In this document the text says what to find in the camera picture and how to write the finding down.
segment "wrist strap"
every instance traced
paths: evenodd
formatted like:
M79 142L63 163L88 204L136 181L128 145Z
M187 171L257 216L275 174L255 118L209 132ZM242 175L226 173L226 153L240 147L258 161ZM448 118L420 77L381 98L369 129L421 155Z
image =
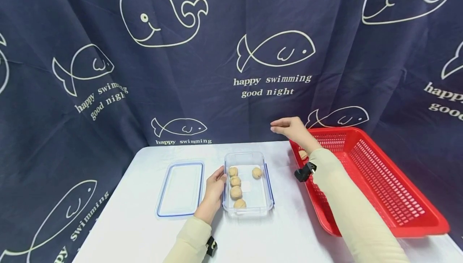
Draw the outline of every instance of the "wrist strap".
M215 241L213 236L209 237L209 240L205 244L205 247L207 248L207 251L205 253L212 257L215 253L215 250L217 249L217 242Z

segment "white table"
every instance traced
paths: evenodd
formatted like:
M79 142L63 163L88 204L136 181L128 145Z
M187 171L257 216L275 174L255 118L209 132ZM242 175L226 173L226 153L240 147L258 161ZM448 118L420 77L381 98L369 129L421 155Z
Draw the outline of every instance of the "white table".
M146 147L127 172L80 248L74 263L162 262L184 220L158 220L155 207L167 167L177 160L201 159L205 178L223 165L229 152L264 154L275 207L267 217L231 218L219 211L213 236L219 247L204 262L351 263L342 238L320 226L304 185L293 172L289 142ZM412 262L458 263L463 252L447 236L400 240Z

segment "navy blue backdrop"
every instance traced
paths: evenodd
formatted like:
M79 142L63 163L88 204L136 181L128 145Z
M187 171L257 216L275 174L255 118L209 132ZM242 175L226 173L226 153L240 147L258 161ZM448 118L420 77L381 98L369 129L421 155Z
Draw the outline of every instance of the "navy blue backdrop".
M462 246L462 1L0 0L0 262L72 260L140 148L284 116L364 129Z

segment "dough ball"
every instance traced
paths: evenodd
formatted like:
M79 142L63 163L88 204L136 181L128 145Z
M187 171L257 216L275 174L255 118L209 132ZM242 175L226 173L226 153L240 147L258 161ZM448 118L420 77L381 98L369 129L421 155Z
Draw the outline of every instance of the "dough ball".
M299 156L302 160L305 160L307 158L307 153L304 150L299 150Z
M230 185L232 187L241 186L241 178L239 178L237 175L235 175L234 177L231 177L230 178Z
M234 203L233 208L235 209L246 208L246 202L244 201L244 199L239 199Z
M231 177L238 175L238 169L232 166L231 168L228 169L228 175Z
M241 191L241 187L240 186L234 186L230 189L230 196L231 196L231 199L241 199L241 197L243 196L243 191Z
M252 177L255 178L255 179L258 179L260 177L262 177L262 171L260 168L254 168L252 170Z

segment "red plastic basket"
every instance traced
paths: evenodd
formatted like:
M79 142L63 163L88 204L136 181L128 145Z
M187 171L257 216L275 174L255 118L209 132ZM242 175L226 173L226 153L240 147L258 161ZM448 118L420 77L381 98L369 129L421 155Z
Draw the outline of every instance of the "red plastic basket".
M411 238L449 232L443 215L365 132L353 127L309 131L338 157L394 236ZM308 159L301 160L302 148L293 141L290 143L299 167L304 166ZM341 236L328 201L311 176L305 186L323 229Z

